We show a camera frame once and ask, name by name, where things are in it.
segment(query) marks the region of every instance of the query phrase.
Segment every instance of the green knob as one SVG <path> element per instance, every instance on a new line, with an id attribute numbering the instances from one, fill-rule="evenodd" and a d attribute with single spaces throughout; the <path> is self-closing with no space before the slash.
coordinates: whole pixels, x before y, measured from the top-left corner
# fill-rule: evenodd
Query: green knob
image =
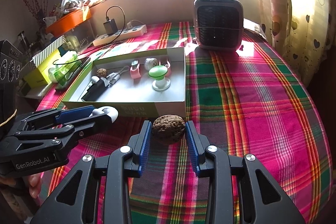
<path id="1" fill-rule="evenodd" d="M 167 72 L 168 69 L 166 66 L 155 66 L 149 70 L 148 74 L 155 80 L 162 80 L 167 74 Z"/>

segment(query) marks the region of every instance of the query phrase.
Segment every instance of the orange box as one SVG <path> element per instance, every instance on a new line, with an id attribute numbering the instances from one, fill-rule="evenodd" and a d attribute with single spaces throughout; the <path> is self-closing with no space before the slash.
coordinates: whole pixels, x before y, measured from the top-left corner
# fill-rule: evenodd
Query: orange box
<path id="1" fill-rule="evenodd" d="M 83 8 L 60 18 L 58 21 L 46 28 L 45 32 L 51 33 L 54 37 L 60 37 L 89 18 L 91 18 L 90 8 L 88 6 L 84 6 Z"/>

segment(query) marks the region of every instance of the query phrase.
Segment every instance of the walnut shell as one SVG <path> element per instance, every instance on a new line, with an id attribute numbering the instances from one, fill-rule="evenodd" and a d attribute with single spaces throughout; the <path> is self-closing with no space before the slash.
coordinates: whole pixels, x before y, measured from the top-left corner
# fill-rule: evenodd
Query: walnut shell
<path id="1" fill-rule="evenodd" d="M 182 139 L 184 127 L 184 121 L 180 116 L 164 115 L 154 121 L 152 136 L 159 143 L 170 145 Z"/>
<path id="2" fill-rule="evenodd" d="M 106 77 L 107 76 L 107 70 L 106 69 L 99 69 L 97 70 L 96 75 L 101 78 L 101 77 Z"/>

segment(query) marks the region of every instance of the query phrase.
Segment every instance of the blue gripper pad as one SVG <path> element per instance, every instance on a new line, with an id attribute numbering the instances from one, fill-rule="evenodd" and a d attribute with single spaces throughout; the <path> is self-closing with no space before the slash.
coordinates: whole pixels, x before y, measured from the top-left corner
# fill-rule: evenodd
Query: blue gripper pad
<path id="1" fill-rule="evenodd" d="M 149 149 L 151 146 L 151 135 L 152 135 L 152 123 L 149 122 L 145 136 L 143 138 L 141 150 L 140 150 L 140 156 L 139 156 L 139 175 L 142 176 L 142 172 L 145 171 L 147 161 L 148 161 L 148 154 L 149 154 Z"/>
<path id="2" fill-rule="evenodd" d="M 72 122 L 80 119 L 87 118 L 90 116 L 92 111 L 95 109 L 94 106 L 85 106 L 74 108 L 70 110 L 64 110 L 61 114 L 56 118 L 56 122 L 59 124 L 64 124 L 67 122 Z"/>
<path id="3" fill-rule="evenodd" d="M 187 141 L 189 157 L 191 161 L 191 166 L 195 172 L 196 177 L 200 174 L 200 165 L 199 165 L 199 155 L 196 149 L 194 137 L 190 129 L 189 123 L 185 123 L 185 139 Z"/>

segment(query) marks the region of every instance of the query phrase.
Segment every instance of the pink plaid tablecloth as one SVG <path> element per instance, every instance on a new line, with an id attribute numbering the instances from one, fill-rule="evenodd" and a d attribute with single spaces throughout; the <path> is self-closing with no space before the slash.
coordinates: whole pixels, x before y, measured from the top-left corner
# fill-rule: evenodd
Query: pink plaid tablecloth
<path id="1" fill-rule="evenodd" d="M 192 43 L 193 36 L 188 22 L 148 26 L 147 34 L 102 50 L 100 58 L 106 52 L 185 47 L 187 119 L 229 154 L 255 154 L 311 223 L 330 198 L 332 163 L 323 125 L 307 91 L 282 58 L 250 32 L 244 33 L 244 50 L 237 54 L 202 50 Z M 39 109 L 63 108 L 63 96 L 52 88 Z M 81 140 L 66 166 L 44 172 L 41 200 L 83 155 L 110 154 L 137 134 L 143 121 L 119 117 L 109 134 Z M 169 147 L 153 142 L 146 172 L 141 179 L 130 180 L 129 189 L 135 224 L 204 223 L 208 180 L 192 172 L 185 139 Z"/>

